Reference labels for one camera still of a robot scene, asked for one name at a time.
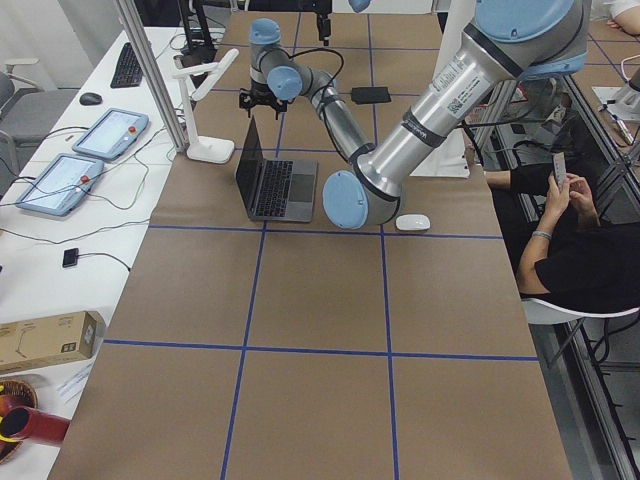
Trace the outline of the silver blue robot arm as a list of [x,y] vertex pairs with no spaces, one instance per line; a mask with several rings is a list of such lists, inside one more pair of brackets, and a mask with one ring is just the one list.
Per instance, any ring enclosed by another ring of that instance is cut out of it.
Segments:
[[[369,5],[369,0],[348,0],[348,4],[355,13],[363,12]],[[332,0],[315,0],[311,2],[312,11],[316,15],[318,38],[327,47],[332,33],[330,14],[333,11]]]
[[478,1],[461,46],[380,144],[364,135],[330,74],[293,61],[269,18],[249,29],[252,92],[313,105],[349,167],[332,174],[324,211],[343,229],[384,224],[398,215],[403,182],[503,81],[549,78],[580,70],[586,59],[588,1]]

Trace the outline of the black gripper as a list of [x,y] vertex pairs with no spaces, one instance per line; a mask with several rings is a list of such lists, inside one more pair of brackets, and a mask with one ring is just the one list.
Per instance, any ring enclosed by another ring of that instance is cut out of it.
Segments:
[[323,46],[328,46],[331,36],[330,0],[313,0],[312,7],[316,13],[318,40]]
[[255,83],[250,88],[251,95],[256,100],[274,100],[275,95],[267,84]]

